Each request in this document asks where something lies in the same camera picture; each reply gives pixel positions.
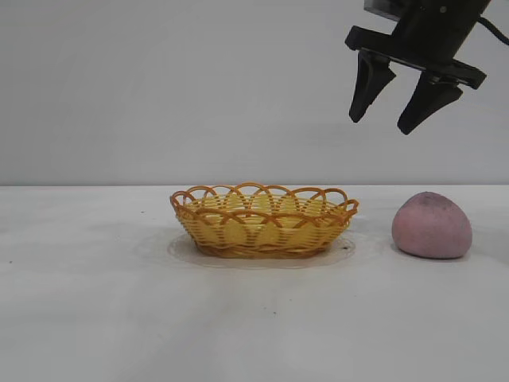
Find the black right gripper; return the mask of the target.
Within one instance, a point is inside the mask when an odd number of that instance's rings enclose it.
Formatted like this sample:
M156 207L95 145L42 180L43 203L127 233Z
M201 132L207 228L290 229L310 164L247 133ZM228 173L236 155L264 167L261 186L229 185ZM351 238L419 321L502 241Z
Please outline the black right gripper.
M454 57L488 4L488 1L366 1L366 11L397 24L390 34L354 25L346 37L347 47L364 50L358 52L356 85L349 109L351 120L358 123L396 77L390 69L390 60L422 71L398 119L398 129L405 135L433 113L456 102L463 95L458 84L477 89L486 74Z

